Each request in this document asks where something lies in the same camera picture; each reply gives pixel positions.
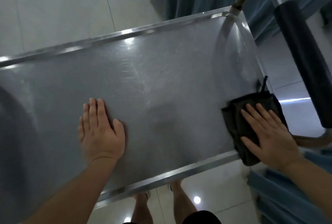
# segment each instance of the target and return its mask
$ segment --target black shorts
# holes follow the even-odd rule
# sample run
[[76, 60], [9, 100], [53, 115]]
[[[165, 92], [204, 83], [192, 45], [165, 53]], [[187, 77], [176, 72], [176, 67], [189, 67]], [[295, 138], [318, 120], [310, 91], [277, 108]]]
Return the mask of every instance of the black shorts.
[[[221, 224], [217, 216], [209, 211], [198, 211], [189, 215], [182, 224], [193, 224], [193, 223], [206, 223], [206, 224]], [[137, 224], [134, 222], [124, 223], [124, 224]]]

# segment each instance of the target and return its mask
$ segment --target leg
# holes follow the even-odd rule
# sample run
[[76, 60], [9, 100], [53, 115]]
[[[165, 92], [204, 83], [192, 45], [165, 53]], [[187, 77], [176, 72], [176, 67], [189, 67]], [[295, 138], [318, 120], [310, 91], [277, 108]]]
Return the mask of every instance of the leg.
[[181, 187], [182, 180], [177, 180], [171, 184], [174, 195], [174, 218], [176, 224], [182, 224], [185, 218], [197, 212], [189, 197]]
[[134, 213], [131, 217], [131, 222], [135, 222], [137, 224], [153, 224], [150, 211], [147, 208], [147, 195], [145, 193], [139, 193], [133, 197], [136, 200], [136, 204]]

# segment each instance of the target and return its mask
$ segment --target left hand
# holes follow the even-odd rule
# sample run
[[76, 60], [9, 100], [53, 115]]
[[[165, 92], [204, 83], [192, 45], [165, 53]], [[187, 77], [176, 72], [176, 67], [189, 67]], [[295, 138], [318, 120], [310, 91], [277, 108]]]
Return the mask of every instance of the left hand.
[[114, 119], [112, 130], [108, 121], [104, 101], [90, 98], [90, 105], [83, 105], [83, 117], [78, 124], [78, 136], [88, 163], [107, 158], [117, 162], [125, 151], [125, 130], [122, 123]]

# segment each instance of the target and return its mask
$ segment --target foot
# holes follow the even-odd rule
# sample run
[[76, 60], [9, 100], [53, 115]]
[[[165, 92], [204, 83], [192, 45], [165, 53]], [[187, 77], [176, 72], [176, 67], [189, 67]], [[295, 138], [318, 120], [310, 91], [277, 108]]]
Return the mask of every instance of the foot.
[[149, 199], [146, 193], [138, 193], [133, 195], [132, 197], [139, 202], [147, 202], [147, 200]]
[[170, 189], [172, 192], [176, 191], [178, 188], [181, 188], [181, 183], [182, 183], [182, 180], [176, 180], [176, 181], [173, 181], [171, 184], [170, 184]]

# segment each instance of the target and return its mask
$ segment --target finger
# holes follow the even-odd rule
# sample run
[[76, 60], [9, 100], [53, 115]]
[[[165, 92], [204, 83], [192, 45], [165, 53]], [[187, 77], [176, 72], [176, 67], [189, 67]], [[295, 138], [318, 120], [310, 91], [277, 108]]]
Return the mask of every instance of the finger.
[[262, 149], [247, 137], [241, 137], [241, 140], [249, 151], [260, 160]]
[[83, 127], [84, 132], [89, 132], [90, 121], [89, 121], [89, 105], [87, 103], [83, 104]]
[[98, 127], [98, 118], [97, 118], [96, 100], [94, 98], [90, 98], [89, 119], [90, 119], [90, 129], [96, 129]]
[[269, 114], [271, 115], [271, 117], [273, 118], [273, 120], [276, 122], [276, 124], [278, 125], [279, 128], [283, 129], [283, 130], [287, 130], [287, 127], [283, 124], [283, 122], [280, 120], [280, 118], [276, 115], [276, 113], [274, 113], [272, 110], [269, 110]]
[[256, 104], [256, 108], [272, 128], [278, 128], [276, 121], [270, 116], [270, 114], [264, 109], [264, 107], [260, 103]]
[[98, 126], [110, 126], [110, 122], [108, 121], [105, 104], [102, 99], [97, 100], [97, 117], [98, 117]]
[[260, 125], [260, 123], [255, 118], [253, 118], [247, 111], [241, 109], [241, 114], [249, 123], [251, 128], [256, 132], [257, 135], [261, 134], [264, 131], [262, 125]]
[[268, 122], [257, 112], [256, 109], [254, 109], [250, 104], [247, 104], [246, 108], [251, 114], [251, 116], [255, 118], [260, 123], [260, 125], [263, 126], [264, 129], [270, 129], [270, 125], [268, 124]]
[[78, 134], [78, 138], [80, 139], [80, 141], [83, 142], [85, 134], [84, 134], [84, 126], [83, 126], [82, 117], [80, 117], [80, 120], [78, 122], [77, 134]]
[[123, 127], [123, 124], [118, 119], [114, 119], [113, 126], [114, 126], [114, 132], [115, 132], [116, 136], [120, 140], [124, 141], [125, 140], [125, 129]]

